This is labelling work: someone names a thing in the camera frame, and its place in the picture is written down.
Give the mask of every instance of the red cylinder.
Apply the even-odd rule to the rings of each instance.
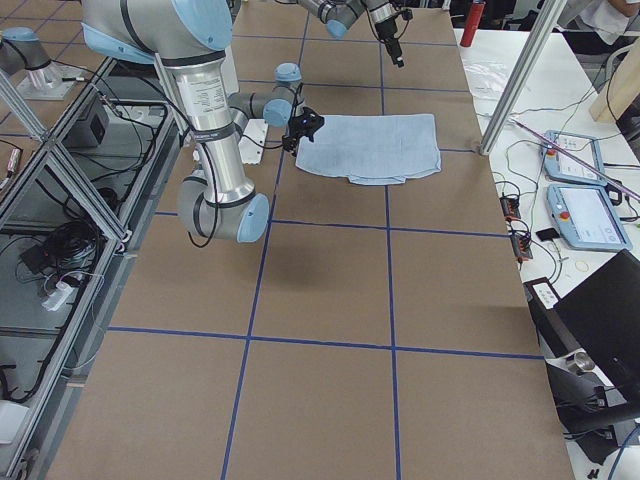
[[[473,37],[480,25],[480,19],[482,18],[482,12],[484,10],[484,0],[473,0],[471,8],[469,9],[469,15],[467,17],[467,23],[464,26],[464,33],[460,40],[461,47],[470,47],[473,42]]]

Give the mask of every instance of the black strap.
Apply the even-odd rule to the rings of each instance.
[[[155,52],[147,47],[142,39],[136,33],[135,28],[133,28],[133,24],[131,23],[131,17],[129,16],[129,5],[128,0],[120,0],[120,13],[122,14],[122,20],[124,21],[124,26],[127,27],[127,32],[131,36],[131,39],[140,47],[145,53],[154,54]]]

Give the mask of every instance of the folded cloth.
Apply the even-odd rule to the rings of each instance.
[[[325,116],[314,143],[300,141],[296,166],[361,185],[392,185],[441,170],[431,114]]]

